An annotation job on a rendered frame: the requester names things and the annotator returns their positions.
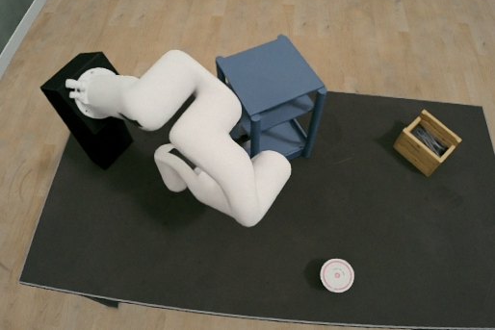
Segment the white yogurt cup with pink stripe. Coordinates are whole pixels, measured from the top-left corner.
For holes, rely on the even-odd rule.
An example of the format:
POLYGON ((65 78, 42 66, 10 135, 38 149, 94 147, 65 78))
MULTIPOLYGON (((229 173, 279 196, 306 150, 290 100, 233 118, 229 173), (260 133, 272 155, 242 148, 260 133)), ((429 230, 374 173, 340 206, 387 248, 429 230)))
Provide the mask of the white yogurt cup with pink stripe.
POLYGON ((352 267, 340 259, 327 261, 321 270, 321 279, 327 289, 332 292, 344 292, 353 282, 352 267))

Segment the small wooden crate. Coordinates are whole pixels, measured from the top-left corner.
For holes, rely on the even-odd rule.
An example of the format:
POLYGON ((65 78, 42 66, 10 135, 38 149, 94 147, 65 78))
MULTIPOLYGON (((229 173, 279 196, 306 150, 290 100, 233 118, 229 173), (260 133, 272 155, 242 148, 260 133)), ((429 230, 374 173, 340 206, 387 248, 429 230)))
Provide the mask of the small wooden crate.
POLYGON ((448 157, 460 141, 457 135, 427 113, 420 114, 406 129, 402 130, 396 140, 396 150, 429 177, 436 170, 436 166, 448 157), (443 160, 438 159, 436 155, 443 160))

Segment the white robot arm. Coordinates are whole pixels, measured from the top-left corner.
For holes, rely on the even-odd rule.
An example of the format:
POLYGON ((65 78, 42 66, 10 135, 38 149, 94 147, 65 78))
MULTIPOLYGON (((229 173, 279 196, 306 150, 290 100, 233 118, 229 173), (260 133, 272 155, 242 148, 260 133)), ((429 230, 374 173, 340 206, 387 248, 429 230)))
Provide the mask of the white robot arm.
POLYGON ((182 51, 170 50, 140 79, 94 68, 65 86, 75 89, 69 97, 83 114, 123 118, 146 131, 161 128, 193 94, 196 100, 169 133, 171 143, 156 150, 156 165, 170 190, 189 187, 200 202, 246 227, 264 216, 291 174, 281 154, 267 150, 250 159, 228 135, 241 117, 240 101, 182 51))

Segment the blue shelving unit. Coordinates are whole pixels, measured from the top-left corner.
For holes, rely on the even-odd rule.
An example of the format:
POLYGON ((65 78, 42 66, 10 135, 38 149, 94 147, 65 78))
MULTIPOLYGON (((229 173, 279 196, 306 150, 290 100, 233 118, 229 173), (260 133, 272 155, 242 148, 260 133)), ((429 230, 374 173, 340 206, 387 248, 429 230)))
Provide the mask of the blue shelving unit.
POLYGON ((217 56, 215 61, 218 80, 240 101, 239 121, 250 137, 250 148, 241 147, 249 158, 267 150, 287 161, 300 155, 308 158, 327 89, 295 45, 278 35, 275 40, 234 55, 217 56), (307 93, 315 90, 313 104, 307 93), (296 117, 309 112, 312 115, 306 135, 296 117))

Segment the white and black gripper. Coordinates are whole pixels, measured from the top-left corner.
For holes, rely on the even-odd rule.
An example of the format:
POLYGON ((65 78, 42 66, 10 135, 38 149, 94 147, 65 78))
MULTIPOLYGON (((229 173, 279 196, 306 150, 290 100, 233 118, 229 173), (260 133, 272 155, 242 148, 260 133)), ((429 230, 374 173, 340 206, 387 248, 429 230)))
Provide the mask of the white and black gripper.
POLYGON ((240 138, 238 139, 233 139, 239 146, 242 145, 242 143, 250 140, 250 137, 248 137, 248 134, 241 135, 240 138))

